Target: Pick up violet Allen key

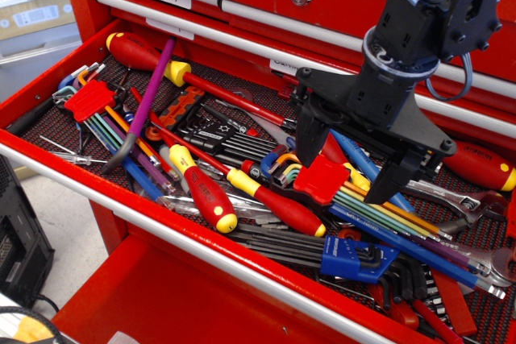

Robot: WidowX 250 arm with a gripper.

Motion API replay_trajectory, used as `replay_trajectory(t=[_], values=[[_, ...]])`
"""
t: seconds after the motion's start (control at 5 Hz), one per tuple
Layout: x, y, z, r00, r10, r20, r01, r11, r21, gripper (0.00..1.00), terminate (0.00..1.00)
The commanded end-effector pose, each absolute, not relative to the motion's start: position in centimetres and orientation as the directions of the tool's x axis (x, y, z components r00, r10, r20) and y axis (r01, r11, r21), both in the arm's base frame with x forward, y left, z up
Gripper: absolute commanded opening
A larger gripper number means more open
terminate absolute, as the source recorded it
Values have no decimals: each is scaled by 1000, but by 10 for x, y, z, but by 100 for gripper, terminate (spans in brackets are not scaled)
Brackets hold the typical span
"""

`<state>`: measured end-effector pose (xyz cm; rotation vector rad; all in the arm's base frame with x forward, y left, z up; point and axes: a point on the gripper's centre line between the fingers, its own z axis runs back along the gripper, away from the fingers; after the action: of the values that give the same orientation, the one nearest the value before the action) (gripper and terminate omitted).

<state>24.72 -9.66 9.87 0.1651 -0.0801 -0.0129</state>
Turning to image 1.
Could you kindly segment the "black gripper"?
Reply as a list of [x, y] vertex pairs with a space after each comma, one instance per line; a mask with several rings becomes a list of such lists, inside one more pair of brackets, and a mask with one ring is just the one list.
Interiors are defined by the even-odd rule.
[[421, 73], [398, 73], [366, 60], [357, 75], [303, 67], [291, 97], [298, 116], [298, 158], [309, 167], [329, 130], [386, 158], [364, 199], [383, 204], [416, 177], [420, 165], [454, 155], [456, 143], [418, 107], [414, 88]]

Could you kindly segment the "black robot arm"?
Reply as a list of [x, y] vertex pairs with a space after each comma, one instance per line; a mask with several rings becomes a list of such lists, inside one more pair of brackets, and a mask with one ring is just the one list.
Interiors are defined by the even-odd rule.
[[300, 68], [292, 96], [300, 161], [312, 164], [328, 132], [337, 130], [386, 159], [368, 203], [384, 203], [409, 181], [433, 176], [456, 144], [419, 109], [415, 86], [455, 57], [472, 73], [471, 52], [487, 49], [501, 29], [498, 1], [387, 0], [364, 37], [358, 74]]

